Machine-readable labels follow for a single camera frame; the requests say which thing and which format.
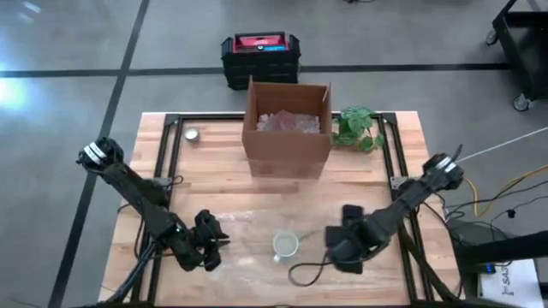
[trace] green plant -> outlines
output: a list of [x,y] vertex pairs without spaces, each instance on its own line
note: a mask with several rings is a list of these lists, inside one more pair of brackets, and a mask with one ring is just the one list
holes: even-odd
[[335,120],[339,123],[339,132],[332,133],[334,145],[358,145],[362,151],[378,149],[384,143],[383,134],[373,137],[373,114],[366,107],[353,106],[341,111]]

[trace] black floor stripe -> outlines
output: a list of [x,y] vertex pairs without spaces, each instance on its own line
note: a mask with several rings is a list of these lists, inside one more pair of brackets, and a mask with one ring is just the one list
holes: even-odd
[[0,71],[0,78],[111,77],[118,76],[119,73],[119,69]]
[[[145,20],[148,5],[149,0],[142,0],[140,3],[139,12],[135,18],[134,27],[131,32],[131,36],[129,37],[128,47],[126,48],[126,52],[124,53],[122,60],[120,74],[116,79],[116,84],[112,90],[112,95],[110,96],[110,101],[104,115],[103,124],[99,132],[100,137],[108,136],[110,129],[112,128],[116,108],[118,107],[120,96],[122,95],[123,85],[128,74],[129,66],[131,65],[131,60],[134,56],[135,46],[137,45],[137,40],[139,39],[140,29],[143,25],[143,21]],[[84,183],[84,187],[82,188],[82,194],[80,195],[78,207],[76,208],[76,214],[70,229],[70,234],[68,235],[68,242],[65,247],[63,259],[61,261],[59,271],[57,272],[57,278],[53,286],[53,291],[51,292],[50,302],[48,304],[49,308],[60,308],[63,303],[63,297],[69,283],[70,272],[74,265],[74,258],[76,257],[78,245],[80,244],[80,237],[82,235],[84,223],[86,222],[87,211],[89,209],[89,204],[92,201],[96,180],[95,175],[88,175],[86,182]]]
[[505,70],[507,63],[462,64],[379,64],[379,65],[312,65],[303,66],[302,73],[349,73],[349,72],[431,72]]
[[[461,64],[379,64],[379,65],[310,65],[301,68],[302,73],[357,73],[357,72],[431,72],[507,70],[508,63],[461,63]],[[4,71],[0,78],[42,77],[108,77],[118,76],[184,76],[223,74],[223,68],[134,68],[134,69],[75,69],[51,71]]]
[[191,74],[223,74],[223,68],[143,68],[130,69],[130,76],[180,76]]

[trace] blue label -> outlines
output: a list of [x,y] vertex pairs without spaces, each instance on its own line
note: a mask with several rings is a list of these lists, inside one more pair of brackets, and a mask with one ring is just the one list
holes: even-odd
[[285,46],[265,46],[265,51],[280,51],[285,50]]

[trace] glass cup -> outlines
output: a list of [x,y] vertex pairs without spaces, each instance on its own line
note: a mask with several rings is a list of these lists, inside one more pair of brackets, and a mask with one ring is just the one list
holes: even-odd
[[299,237],[291,231],[279,231],[272,241],[274,247],[274,262],[280,263],[297,253]]

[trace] cart wheel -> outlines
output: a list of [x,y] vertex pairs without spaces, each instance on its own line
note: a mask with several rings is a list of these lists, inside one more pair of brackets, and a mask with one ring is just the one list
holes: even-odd
[[485,37],[485,43],[488,46],[491,46],[492,44],[495,44],[498,41],[497,32],[495,29],[492,29],[489,33],[487,33],[487,36]]
[[514,109],[518,111],[528,110],[531,106],[531,100],[526,98],[525,95],[520,94],[514,98]]

